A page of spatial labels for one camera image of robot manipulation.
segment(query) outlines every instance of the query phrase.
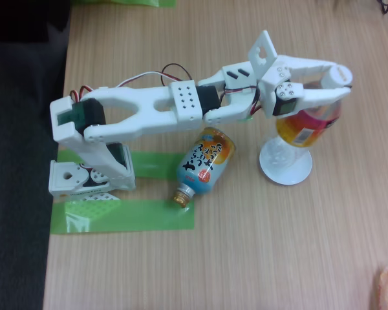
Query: red wire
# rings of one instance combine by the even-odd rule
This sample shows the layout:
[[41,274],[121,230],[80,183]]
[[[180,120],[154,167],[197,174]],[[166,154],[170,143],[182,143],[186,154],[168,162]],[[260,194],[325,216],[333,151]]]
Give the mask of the red wire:
[[[166,74],[164,71],[166,70],[166,68],[168,68],[169,66],[178,66],[180,67],[182,70],[184,70],[184,72],[187,74],[188,76],[188,79],[193,79],[191,77],[191,74],[187,71],[187,69],[185,69],[182,65],[180,65],[179,63],[169,63],[168,65],[166,65],[164,68],[162,68],[161,70],[161,73],[163,74]],[[165,86],[165,83],[164,83],[164,78],[161,76],[161,84],[162,86]]]
[[76,90],[71,90],[69,92],[69,96],[72,97],[72,94],[74,95],[75,97],[75,103],[77,103],[79,101],[79,95],[78,95],[78,92]]
[[93,89],[92,89],[91,87],[89,87],[89,86],[87,86],[87,85],[82,85],[81,88],[80,88],[80,90],[79,90],[79,100],[82,99],[82,97],[83,97],[83,91],[84,91],[85,89],[86,89],[88,92],[93,91]]
[[[182,81],[181,79],[179,79],[179,78],[177,78],[177,77],[175,77],[175,76],[172,76],[171,74],[167,74],[167,73],[163,73],[163,72],[159,72],[159,71],[155,71],[155,72],[160,73],[160,74],[163,74],[163,75],[169,77],[170,79],[174,79],[174,80],[179,81],[179,82]],[[124,85],[126,85],[126,84],[128,84],[128,83],[130,83],[130,82],[133,82],[133,81],[135,81],[136,79],[139,79],[140,77],[142,78],[143,76],[137,76],[136,78],[134,77],[133,79],[130,79],[129,81],[123,82],[123,83],[120,84],[118,87],[123,87]]]

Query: wooden table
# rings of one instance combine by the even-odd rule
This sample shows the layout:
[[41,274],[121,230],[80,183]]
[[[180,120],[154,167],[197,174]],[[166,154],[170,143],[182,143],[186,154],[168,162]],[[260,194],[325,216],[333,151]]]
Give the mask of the wooden table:
[[[279,54],[335,61],[354,74],[341,119],[312,149],[309,178],[282,187],[260,173],[271,124],[263,113],[221,126],[237,153],[215,190],[196,198],[195,229],[51,236],[45,309],[376,309],[388,264],[388,14],[374,1],[76,6],[65,94],[170,62],[198,81],[246,61],[264,29]],[[158,84],[147,77],[133,86]],[[106,115],[117,122],[127,114]],[[186,152],[198,133],[126,143]],[[118,195],[166,199],[175,186],[138,180],[136,191]]]

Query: white robotic arm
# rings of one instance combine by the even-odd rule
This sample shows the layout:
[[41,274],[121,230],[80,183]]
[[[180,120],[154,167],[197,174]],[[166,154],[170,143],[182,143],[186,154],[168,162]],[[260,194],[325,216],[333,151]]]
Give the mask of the white robotic arm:
[[[262,49],[266,52],[263,59],[259,56]],[[259,36],[248,56],[249,61],[225,66],[197,85],[194,81],[176,81],[155,88],[102,87],[86,94],[79,103],[70,97],[52,102],[54,139],[91,167],[52,161],[49,191],[56,197],[82,197],[91,192],[134,189],[131,155],[121,141],[143,134],[197,129],[203,120],[214,125],[245,119],[255,112],[257,100],[270,118],[327,105],[350,93],[345,86],[352,75],[346,67],[278,56],[267,31]],[[319,72],[326,72],[321,84],[327,89],[304,89],[302,84],[290,81]],[[221,107],[218,92],[226,95],[228,105]],[[88,106],[96,109],[89,115],[103,115],[102,107],[125,108],[135,114],[116,124],[106,125],[104,117],[87,123],[84,111]]]

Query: green object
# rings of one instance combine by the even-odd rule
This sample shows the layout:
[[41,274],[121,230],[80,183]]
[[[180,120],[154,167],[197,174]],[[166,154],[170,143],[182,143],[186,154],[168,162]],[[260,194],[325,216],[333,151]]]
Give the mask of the green object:
[[121,5],[149,5],[156,7],[174,7],[177,0],[73,0],[74,5],[90,3],[119,3]]
[[253,116],[249,115],[247,118],[239,119],[238,122],[245,122],[253,120]]
[[[137,178],[177,179],[177,167],[183,153],[131,152],[135,176]],[[60,150],[58,162],[83,163],[84,161],[71,150]]]
[[[132,152],[136,177],[176,180],[184,154]],[[58,162],[83,160],[71,150],[60,150]],[[55,203],[51,234],[107,233],[193,229],[194,203],[181,209],[171,200],[105,200]]]
[[194,229],[194,214],[167,200],[70,201],[53,205],[50,233]]

